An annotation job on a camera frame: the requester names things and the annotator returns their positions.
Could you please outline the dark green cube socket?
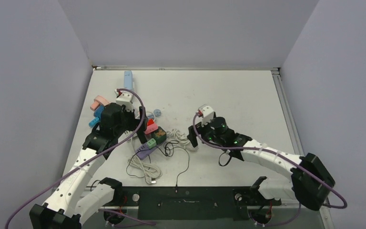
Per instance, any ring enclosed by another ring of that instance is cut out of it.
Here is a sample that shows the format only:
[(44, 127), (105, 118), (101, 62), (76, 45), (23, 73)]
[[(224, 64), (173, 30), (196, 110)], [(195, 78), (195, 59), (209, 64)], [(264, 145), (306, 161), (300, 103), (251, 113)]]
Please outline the dark green cube socket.
[(167, 140), (167, 133), (159, 126), (157, 130), (151, 133), (151, 137), (156, 141), (156, 144), (159, 145)]

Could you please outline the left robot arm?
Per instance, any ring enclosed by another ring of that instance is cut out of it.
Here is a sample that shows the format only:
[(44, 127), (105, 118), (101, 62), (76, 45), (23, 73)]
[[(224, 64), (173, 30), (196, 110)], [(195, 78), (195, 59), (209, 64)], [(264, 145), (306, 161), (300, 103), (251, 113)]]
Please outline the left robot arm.
[(120, 145), (126, 131), (145, 136), (148, 119), (139, 107), (140, 119), (126, 106), (110, 103), (101, 112), (99, 123), (86, 137), (71, 170), (42, 205), (34, 205), (30, 219), (34, 229), (80, 229), (104, 204), (118, 205), (123, 198), (121, 183), (106, 177), (92, 193), (81, 197), (96, 171)]

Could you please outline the purple USB power strip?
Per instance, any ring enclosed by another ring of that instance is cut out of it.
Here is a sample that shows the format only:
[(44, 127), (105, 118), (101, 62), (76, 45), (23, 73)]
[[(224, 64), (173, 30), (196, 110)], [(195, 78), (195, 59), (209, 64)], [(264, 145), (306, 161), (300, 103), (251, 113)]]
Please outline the purple USB power strip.
[(140, 159), (144, 160), (148, 157), (154, 150), (157, 149), (157, 146), (149, 148), (147, 145), (141, 145), (139, 148), (135, 150), (135, 155)]

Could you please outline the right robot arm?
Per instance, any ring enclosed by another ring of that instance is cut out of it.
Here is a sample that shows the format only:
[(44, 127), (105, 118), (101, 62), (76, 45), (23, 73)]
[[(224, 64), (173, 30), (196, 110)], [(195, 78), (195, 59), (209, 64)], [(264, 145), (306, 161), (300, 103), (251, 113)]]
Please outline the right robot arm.
[(223, 117), (216, 117), (205, 125), (198, 122), (189, 126), (188, 131), (187, 138), (194, 147), (201, 140), (223, 150), (230, 158), (259, 164), (287, 179), (274, 181), (266, 177), (254, 184), (250, 198), (256, 204), (271, 199), (293, 199), (318, 211), (336, 184), (318, 156), (289, 154), (263, 145), (230, 129)]

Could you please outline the light green charger plug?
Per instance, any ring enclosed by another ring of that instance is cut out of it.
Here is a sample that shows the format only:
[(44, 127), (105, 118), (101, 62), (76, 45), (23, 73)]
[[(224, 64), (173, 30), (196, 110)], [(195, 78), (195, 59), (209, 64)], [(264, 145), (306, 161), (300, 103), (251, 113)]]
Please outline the light green charger plug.
[(154, 138), (151, 138), (150, 140), (148, 140), (146, 142), (146, 144), (147, 144), (147, 146), (148, 146), (149, 149), (152, 149), (152, 148), (154, 148), (154, 147), (157, 146), (157, 142), (156, 142), (156, 140)]

